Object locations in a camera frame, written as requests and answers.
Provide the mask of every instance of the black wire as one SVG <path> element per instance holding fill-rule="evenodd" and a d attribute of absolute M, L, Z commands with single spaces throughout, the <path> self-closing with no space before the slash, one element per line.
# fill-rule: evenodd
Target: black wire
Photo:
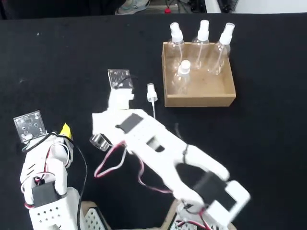
<path fill-rule="evenodd" d="M 169 8 L 171 6 L 171 4 L 174 2 L 175 0 L 171 0 L 169 4 L 167 4 L 167 0 L 165 0 L 165 5 L 167 6 L 167 8 Z"/>
<path fill-rule="evenodd" d="M 182 8 L 185 10 L 186 13 L 189 13 L 189 11 L 187 10 L 187 8 L 184 6 L 185 4 L 187 5 L 187 3 L 182 2 L 181 0 L 177 0 L 177 4 L 178 4 L 178 12 L 179 12 L 179 13 L 180 13 L 179 4 L 182 6 Z"/>
<path fill-rule="evenodd" d="M 37 146 L 39 146 L 41 143 L 43 143 L 45 140 L 48 139 L 48 137 L 50 137 L 51 135 L 57 135 L 56 133 L 54 132 L 51 132 L 51 133 L 48 133 L 43 139 L 41 139 L 39 142 L 37 142 L 35 145 L 31 146 L 30 148 L 28 149 L 24 149 L 22 150 L 23 153 L 28 153 L 29 151 L 33 150 L 34 148 L 36 148 Z"/>
<path fill-rule="evenodd" d="M 81 230 L 80 228 L 80 211 L 81 211 L 81 201 L 82 201 L 82 195 L 84 193 L 84 188 L 85 188 L 85 184 L 86 184 L 86 180 L 87 180 L 87 174 L 88 174 L 88 170 L 87 170 L 87 163 L 85 160 L 85 157 L 81 151 L 81 149 L 75 144 L 75 142 L 70 139 L 67 136 L 63 136 L 63 135 L 58 135 L 59 138 L 65 138 L 66 140 L 68 140 L 71 144 L 73 144 L 73 146 L 76 147 L 76 149 L 79 151 L 80 155 L 82 156 L 82 159 L 84 161 L 84 165 L 85 165 L 85 177 L 84 177 L 84 182 L 83 182 L 83 186 L 82 186 L 82 190 L 80 192 L 80 198 L 79 198 L 79 202 L 78 202 L 78 211 L 77 211 L 77 227 L 78 230 Z"/>
<path fill-rule="evenodd" d="M 118 89 L 120 84 L 123 83 L 125 80 L 127 79 L 137 79 L 138 77 L 137 76 L 134 76 L 134 75 L 129 75 L 129 76 L 126 76 L 124 77 L 122 80 L 119 81 L 119 83 L 117 83 L 117 85 L 115 85 L 113 88 L 114 89 Z"/>

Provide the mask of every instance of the white plastic part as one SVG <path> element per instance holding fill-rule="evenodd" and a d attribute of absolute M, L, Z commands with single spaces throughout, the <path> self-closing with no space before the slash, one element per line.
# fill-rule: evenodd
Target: white plastic part
<path fill-rule="evenodd" d="M 123 123 L 131 114 L 137 114 L 143 120 L 129 133 L 125 134 L 115 126 Z M 160 122 L 153 119 L 143 110 L 111 111 L 93 114 L 93 134 L 104 134 L 114 145 L 125 141 L 129 153 L 136 154 L 144 163 L 153 169 L 173 191 L 174 197 L 190 204 L 204 206 L 202 198 L 186 184 L 177 171 L 176 165 L 183 162 L 183 152 L 187 151 L 187 164 L 212 171 L 222 180 L 229 178 L 228 170 L 199 148 L 188 145 L 169 132 Z M 164 148 L 156 152 L 148 143 L 155 141 Z"/>
<path fill-rule="evenodd" d="M 224 46 L 229 45 L 232 39 L 232 33 L 235 29 L 235 25 L 233 23 L 226 23 L 224 31 L 220 37 L 220 43 Z"/>
<path fill-rule="evenodd" d="M 29 146 L 33 146 L 42 138 L 44 137 L 32 140 Z M 20 182 L 22 183 L 25 202 L 29 205 L 33 204 L 32 189 L 37 186 L 34 183 L 34 177 L 36 176 L 44 175 L 45 182 L 55 181 L 55 190 L 59 195 L 64 195 L 67 192 L 67 171 L 65 164 L 68 156 L 65 148 L 61 145 L 54 146 L 55 143 L 63 144 L 64 140 L 63 138 L 51 135 L 26 155 L 20 175 Z"/>
<path fill-rule="evenodd" d="M 181 42 L 183 40 L 183 34 L 179 27 L 179 24 L 171 23 L 169 27 L 171 29 L 171 35 L 172 35 L 173 42 L 176 42 L 176 43 Z"/>
<path fill-rule="evenodd" d="M 157 93 L 154 89 L 154 84 L 149 83 L 147 85 L 147 100 L 148 102 L 151 102 L 152 107 L 153 107 L 153 116 L 155 119 L 155 108 L 154 108 L 154 102 L 156 102 L 158 100 L 158 96 Z"/>
<path fill-rule="evenodd" d="M 133 98 L 132 89 L 111 89 L 109 109 L 129 109 L 129 101 Z"/>
<path fill-rule="evenodd" d="M 72 187 L 67 189 L 67 194 L 53 203 L 29 210 L 34 230 L 60 229 L 77 230 L 77 210 L 79 194 Z M 84 217 L 80 211 L 80 227 L 85 230 Z"/>
<path fill-rule="evenodd" d="M 107 230 L 95 208 L 90 208 L 85 217 L 86 230 Z"/>
<path fill-rule="evenodd" d="M 225 191 L 236 201 L 236 204 L 229 211 L 217 200 L 213 201 L 206 209 L 206 215 L 222 226 L 227 226 L 250 200 L 248 191 L 237 181 L 228 182 Z"/>
<path fill-rule="evenodd" d="M 178 68 L 179 75 L 187 75 L 190 73 L 191 63 L 188 60 L 184 60 L 181 62 L 181 65 Z"/>
<path fill-rule="evenodd" d="M 200 29 L 197 34 L 197 39 L 205 42 L 209 39 L 209 21 L 201 20 Z"/>

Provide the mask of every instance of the cable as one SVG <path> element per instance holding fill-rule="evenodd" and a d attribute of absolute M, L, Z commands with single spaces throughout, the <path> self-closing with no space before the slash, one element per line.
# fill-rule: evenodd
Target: cable
<path fill-rule="evenodd" d="M 56 133 L 54 132 L 51 132 L 51 133 L 48 133 L 43 139 L 41 139 L 39 142 L 37 142 L 36 144 L 34 144 L 33 146 L 31 146 L 30 148 L 28 149 L 22 149 L 22 152 L 23 153 L 28 153 L 29 151 L 33 150 L 34 148 L 36 148 L 37 146 L 39 146 L 41 143 L 43 143 L 45 140 L 48 139 L 48 137 L 50 137 L 51 135 L 57 135 Z"/>
<path fill-rule="evenodd" d="M 122 80 L 119 81 L 119 83 L 117 83 L 117 85 L 115 85 L 113 88 L 114 89 L 118 89 L 120 87 L 120 85 L 127 79 L 138 79 L 137 76 L 134 76 L 134 75 L 129 75 L 129 76 L 126 76 L 124 77 Z"/>
<path fill-rule="evenodd" d="M 146 184 L 142 181 L 142 179 L 141 179 L 141 177 L 142 177 L 142 175 L 143 175 L 143 173 L 144 173 L 144 168 L 145 168 L 144 162 L 143 162 L 140 158 L 139 158 L 139 161 L 140 161 L 141 168 L 140 168 L 140 170 L 139 170 L 138 181 L 139 181 L 139 183 L 140 183 L 141 185 L 143 185 L 143 186 L 145 186 L 145 187 L 147 187 L 147 188 L 149 188 L 149 189 L 151 189 L 151 190 L 160 192 L 160 193 L 164 193 L 164 194 L 173 193 L 171 190 L 161 190 L 161 189 L 158 189 L 158 188 L 156 188 L 156 187 L 152 187 L 152 186 L 146 185 Z"/>
<path fill-rule="evenodd" d="M 49 174 L 49 175 L 52 175 L 52 176 L 55 177 L 55 174 L 53 174 L 53 173 L 51 173 L 51 172 L 38 172 L 38 173 L 36 173 L 36 174 L 34 174 L 34 175 L 30 175 L 30 176 L 28 176 L 27 178 L 25 178 L 25 180 L 21 183 L 21 186 L 20 186 L 21 192 L 24 193 L 24 183 L 25 183 L 28 179 L 34 178 L 34 177 L 38 177 L 38 176 L 41 175 L 41 174 L 42 174 L 42 175 Z"/>
<path fill-rule="evenodd" d="M 87 170 L 87 163 L 86 163 L 86 160 L 85 160 L 85 157 L 81 151 L 81 149 L 79 148 L 79 146 L 77 146 L 75 144 L 75 142 L 70 139 L 69 137 L 67 136 L 63 136 L 63 135 L 58 135 L 59 138 L 65 138 L 66 140 L 68 140 L 71 144 L 73 144 L 73 146 L 76 147 L 76 149 L 78 150 L 78 152 L 80 153 L 80 155 L 82 156 L 82 159 L 84 161 L 84 166 L 85 166 L 85 177 L 84 177 L 84 183 L 83 183 L 83 186 L 82 186 L 82 189 L 81 189 L 81 192 L 80 192 L 80 197 L 79 197 L 79 202 L 78 202 L 78 212 L 77 212 L 77 227 L 78 227 L 78 230 L 81 230 L 81 227 L 80 227 L 80 211 L 81 211 L 81 201 L 82 201 L 82 196 L 83 196 L 83 193 L 84 193 L 84 188 L 85 188 L 85 184 L 86 184 L 86 179 L 87 179 L 87 173 L 88 173 L 88 170 Z"/>
<path fill-rule="evenodd" d="M 185 3 L 185 2 L 183 2 L 183 1 L 181 1 L 181 0 L 177 0 L 177 4 L 178 4 L 178 12 L 179 12 L 179 13 L 180 13 L 179 4 L 182 6 L 182 8 L 184 9 L 184 11 L 185 11 L 186 13 L 189 13 L 189 11 L 187 10 L 187 8 L 184 6 L 184 4 L 187 5 L 187 3 Z"/>
<path fill-rule="evenodd" d="M 105 158 L 102 160 L 102 162 L 100 163 L 100 165 L 97 167 L 97 169 L 95 170 L 94 172 L 94 177 L 95 178 L 101 178 L 103 176 L 105 176 L 107 173 L 115 170 L 115 169 L 118 169 L 120 168 L 123 163 L 124 163 L 124 160 L 125 160 L 125 157 L 126 157 L 126 153 L 127 153 L 127 150 L 125 149 L 124 150 L 124 153 L 123 153 L 123 156 L 121 158 L 121 161 L 120 163 L 117 165 L 117 166 L 114 166 L 112 168 L 109 168 L 101 173 L 99 173 L 99 171 L 102 169 L 102 167 L 104 166 L 105 162 L 107 161 L 107 159 L 111 156 L 112 153 L 114 153 L 114 151 L 119 148 L 121 145 L 123 145 L 125 142 L 124 141 L 121 141 L 119 142 L 118 144 L 114 145 L 106 154 Z"/>
<path fill-rule="evenodd" d="M 24 207 L 25 207 L 26 209 L 30 210 L 30 209 L 33 209 L 33 208 L 34 208 L 34 205 L 29 205 L 29 204 L 27 204 L 27 203 L 25 202 L 25 203 L 24 203 Z"/>
<path fill-rule="evenodd" d="M 195 225 L 195 226 L 197 226 L 197 227 L 200 227 L 200 228 L 202 228 L 202 229 L 211 230 L 210 228 L 207 228 L 206 226 L 201 225 L 201 224 L 199 224 L 199 223 L 197 223 L 197 222 L 195 222 L 195 221 L 186 221 L 186 222 L 182 221 L 182 222 L 180 222 L 180 223 L 177 223 L 177 227 L 180 228 L 180 227 L 182 227 L 184 224 L 193 224 L 193 225 Z"/>
<path fill-rule="evenodd" d="M 167 8 L 169 8 L 171 6 L 171 4 L 174 2 L 175 0 L 171 0 L 169 4 L 167 4 L 167 0 L 165 0 L 165 5 Z"/>
<path fill-rule="evenodd" d="M 153 116 L 154 116 L 154 119 L 155 119 L 155 108 L 154 108 L 154 102 L 152 103 L 153 105 Z"/>
<path fill-rule="evenodd" d="M 206 228 L 207 230 L 211 230 L 211 228 L 208 226 L 208 224 L 205 222 L 205 220 L 204 220 L 203 217 L 202 217 L 204 211 L 205 211 L 205 209 L 203 208 L 202 211 L 199 212 L 199 216 L 200 216 L 200 218 L 201 218 L 201 220 L 202 220 L 202 222 L 203 222 L 205 228 Z"/>

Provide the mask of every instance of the metal bracket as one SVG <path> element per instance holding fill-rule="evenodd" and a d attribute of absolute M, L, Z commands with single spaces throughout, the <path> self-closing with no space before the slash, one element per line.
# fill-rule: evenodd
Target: metal bracket
<path fill-rule="evenodd" d="M 130 76 L 129 69 L 108 69 L 108 76 L 111 89 L 115 87 L 121 89 L 133 89 L 133 84 Z"/>
<path fill-rule="evenodd" d="M 22 143 L 47 134 L 39 110 L 15 117 L 14 123 Z"/>

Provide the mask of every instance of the black tablecloth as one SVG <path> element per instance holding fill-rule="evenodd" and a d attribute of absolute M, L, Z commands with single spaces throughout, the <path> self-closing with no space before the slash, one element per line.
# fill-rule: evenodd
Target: black tablecloth
<path fill-rule="evenodd" d="M 180 23 L 186 41 L 201 19 L 210 20 L 216 41 L 226 22 L 234 22 L 231 65 L 237 99 L 229 108 L 165 108 L 161 68 L 162 42 L 169 24 Z M 122 168 L 102 179 L 93 172 L 104 156 L 88 141 L 93 112 L 107 107 L 107 69 L 130 69 L 135 82 L 133 108 L 151 113 L 146 84 L 159 96 L 157 119 L 169 130 L 179 123 L 184 140 L 225 165 L 232 179 L 251 193 L 239 214 L 239 230 L 295 229 L 303 223 L 306 176 L 305 74 L 307 14 L 289 15 L 135 15 L 0 22 L 0 197 L 1 229 L 29 230 L 19 175 L 24 156 L 12 118 L 41 111 L 48 130 L 64 122 L 86 155 L 89 181 L 84 200 L 95 201 L 115 228 L 162 224 L 171 195 L 137 182 L 138 161 L 129 156 Z M 120 152 L 107 166 L 120 160 Z M 181 167 L 189 183 L 200 172 Z M 69 184 L 80 189 L 84 176 L 75 152 Z M 146 168 L 144 180 L 162 186 Z"/>

